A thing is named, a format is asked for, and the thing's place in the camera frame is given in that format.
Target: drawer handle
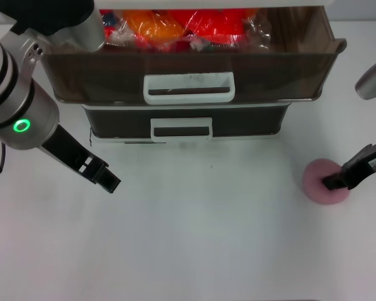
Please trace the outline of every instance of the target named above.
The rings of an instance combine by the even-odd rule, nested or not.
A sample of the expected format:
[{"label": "drawer handle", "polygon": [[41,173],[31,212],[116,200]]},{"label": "drawer handle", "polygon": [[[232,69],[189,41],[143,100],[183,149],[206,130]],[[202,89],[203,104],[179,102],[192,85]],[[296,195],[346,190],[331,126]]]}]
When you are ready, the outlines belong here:
[{"label": "drawer handle", "polygon": [[211,140],[211,118],[150,119],[153,142],[192,142]]},{"label": "drawer handle", "polygon": [[232,72],[145,75],[144,99],[150,105],[226,103],[234,99]]}]

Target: pink sponge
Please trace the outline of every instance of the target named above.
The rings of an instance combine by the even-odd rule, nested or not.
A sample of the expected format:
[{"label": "pink sponge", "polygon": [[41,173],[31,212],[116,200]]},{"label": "pink sponge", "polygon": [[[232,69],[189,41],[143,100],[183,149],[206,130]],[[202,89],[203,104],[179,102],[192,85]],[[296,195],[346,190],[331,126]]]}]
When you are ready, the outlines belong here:
[{"label": "pink sponge", "polygon": [[338,204],[350,195],[345,189],[328,190],[322,179],[341,171],[341,166],[328,159],[317,159],[306,167],[303,173],[302,185],[306,195],[314,202],[322,205]]}]

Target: storage drawer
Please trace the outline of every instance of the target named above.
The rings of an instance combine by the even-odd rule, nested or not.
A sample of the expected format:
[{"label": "storage drawer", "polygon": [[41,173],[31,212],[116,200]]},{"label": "storage drawer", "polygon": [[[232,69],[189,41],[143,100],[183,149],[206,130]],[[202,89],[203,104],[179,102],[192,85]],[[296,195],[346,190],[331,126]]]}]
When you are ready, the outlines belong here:
[{"label": "storage drawer", "polygon": [[62,102],[146,106],[148,75],[232,73],[230,104],[314,100],[346,41],[335,39],[323,7],[270,8],[266,51],[148,53],[105,46],[96,53],[53,48],[43,65]]},{"label": "storage drawer", "polygon": [[288,104],[252,107],[83,107],[96,137],[126,142],[167,142],[192,140],[192,136],[197,138],[194,140],[208,140],[276,134]]}]

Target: transparent drawer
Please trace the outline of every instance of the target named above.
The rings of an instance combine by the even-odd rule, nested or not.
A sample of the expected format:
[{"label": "transparent drawer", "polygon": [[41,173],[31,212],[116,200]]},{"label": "transparent drawer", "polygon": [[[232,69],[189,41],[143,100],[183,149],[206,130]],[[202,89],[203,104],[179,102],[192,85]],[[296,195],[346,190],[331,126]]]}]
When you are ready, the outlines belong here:
[{"label": "transparent drawer", "polygon": [[[43,65],[56,97],[67,103],[150,106],[220,99],[239,105],[317,99],[346,41],[334,37],[321,6],[269,8],[267,18],[267,50],[149,53],[106,45],[96,53],[80,53],[64,47],[50,49]],[[229,74],[233,80],[190,88],[147,84],[153,75],[165,76],[167,82],[167,75],[209,74]],[[150,103],[145,95],[173,101]]]}]

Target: drawer contents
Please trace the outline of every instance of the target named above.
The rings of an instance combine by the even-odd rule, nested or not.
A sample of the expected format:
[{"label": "drawer contents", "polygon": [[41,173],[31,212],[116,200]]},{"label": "drawer contents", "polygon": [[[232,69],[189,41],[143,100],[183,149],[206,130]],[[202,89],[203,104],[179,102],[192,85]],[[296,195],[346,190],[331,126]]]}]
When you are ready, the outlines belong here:
[{"label": "drawer contents", "polygon": [[107,45],[141,51],[267,50],[267,9],[103,10]]}]

